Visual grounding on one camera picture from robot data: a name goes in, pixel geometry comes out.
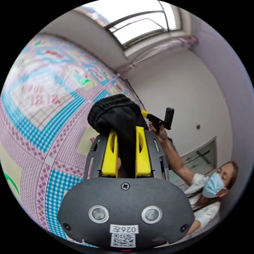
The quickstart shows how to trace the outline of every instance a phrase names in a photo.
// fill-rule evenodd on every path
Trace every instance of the qr code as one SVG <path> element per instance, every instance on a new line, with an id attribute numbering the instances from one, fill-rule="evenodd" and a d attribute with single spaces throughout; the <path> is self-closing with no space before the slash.
<path id="1" fill-rule="evenodd" d="M 136 247 L 136 235 L 135 234 L 112 234 L 111 236 L 112 247 Z"/>

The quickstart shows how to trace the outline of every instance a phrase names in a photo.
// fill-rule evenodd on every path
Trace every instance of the colorful wall pattern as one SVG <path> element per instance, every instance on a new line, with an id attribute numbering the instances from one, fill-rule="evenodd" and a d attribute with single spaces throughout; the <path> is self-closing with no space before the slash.
<path id="1" fill-rule="evenodd" d="M 6 180 L 27 214 L 64 239 L 74 241 L 56 215 L 65 193 L 82 181 L 98 135 L 87 115 L 96 101 L 119 93 L 143 109 L 129 85 L 94 56 L 47 35 L 27 44 L 5 81 L 0 160 Z"/>

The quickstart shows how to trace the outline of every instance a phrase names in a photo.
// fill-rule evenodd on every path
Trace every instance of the woman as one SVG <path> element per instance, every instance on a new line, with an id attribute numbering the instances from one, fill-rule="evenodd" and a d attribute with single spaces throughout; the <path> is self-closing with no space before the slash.
<path id="1" fill-rule="evenodd" d="M 225 163 L 210 178 L 194 173 L 185 166 L 171 146 L 163 125 L 156 133 L 156 129 L 150 122 L 149 129 L 157 135 L 171 169 L 189 186 L 185 193 L 193 208 L 195 221 L 186 235 L 191 235 L 193 232 L 203 229 L 218 213 L 221 198 L 228 193 L 237 178 L 237 163 L 235 161 Z"/>

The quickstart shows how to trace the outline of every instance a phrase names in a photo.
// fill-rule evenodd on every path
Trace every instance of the long hair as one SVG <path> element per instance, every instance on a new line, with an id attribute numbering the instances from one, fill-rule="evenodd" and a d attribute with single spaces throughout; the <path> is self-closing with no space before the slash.
<path id="1" fill-rule="evenodd" d="M 234 168 L 234 172 L 233 172 L 233 175 L 228 183 L 228 185 L 226 186 L 227 189 L 231 189 L 236 181 L 236 178 L 237 178 L 237 174 L 238 174 L 238 165 L 235 161 L 228 161 L 226 162 L 225 164 L 223 164 L 221 167 L 223 167 L 224 165 L 226 164 L 232 164 L 233 165 L 233 168 Z M 203 191 L 203 188 L 200 188 L 199 190 L 195 191 L 194 193 L 191 193 L 191 194 L 187 194 L 187 198 L 192 198 L 193 196 L 197 195 L 197 194 L 200 194 L 202 193 Z M 205 203 L 199 205 L 199 206 L 195 206 L 193 207 L 193 212 L 196 212 L 206 206 L 209 206 L 210 204 L 213 204 L 215 202 L 221 202 L 221 198 L 220 197 L 215 197 L 215 198 L 210 198 L 208 199 Z"/>

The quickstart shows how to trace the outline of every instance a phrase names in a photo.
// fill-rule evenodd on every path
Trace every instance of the white wall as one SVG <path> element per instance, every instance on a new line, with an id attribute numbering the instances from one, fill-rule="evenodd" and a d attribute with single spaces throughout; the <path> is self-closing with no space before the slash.
<path id="1" fill-rule="evenodd" d="M 53 33 L 74 41 L 116 69 L 127 61 L 122 48 L 103 27 L 91 18 L 69 11 L 49 23 L 42 33 Z"/>
<path id="2" fill-rule="evenodd" d="M 119 67 L 129 64 L 139 54 L 158 42 L 172 37 L 190 35 L 192 29 L 190 14 L 183 9 L 180 9 L 180 12 L 183 20 L 183 31 L 173 31 L 169 34 L 160 34 L 148 38 L 125 51 L 103 27 L 86 15 L 74 10 L 56 18 L 40 33 L 50 33 L 67 38 L 95 54 L 113 70 L 117 70 Z"/>
<path id="3" fill-rule="evenodd" d="M 194 52 L 206 63 L 226 98 L 233 129 L 233 160 L 239 165 L 238 177 L 221 206 L 224 217 L 238 201 L 254 164 L 254 92 L 243 63 L 228 42 L 209 24 L 192 16 L 199 44 Z"/>
<path id="4" fill-rule="evenodd" d="M 217 164 L 231 159 L 226 102 L 215 78 L 194 53 L 184 50 L 151 58 L 127 79 L 148 112 L 164 119 L 166 107 L 175 109 L 168 135 L 180 156 L 217 136 Z"/>

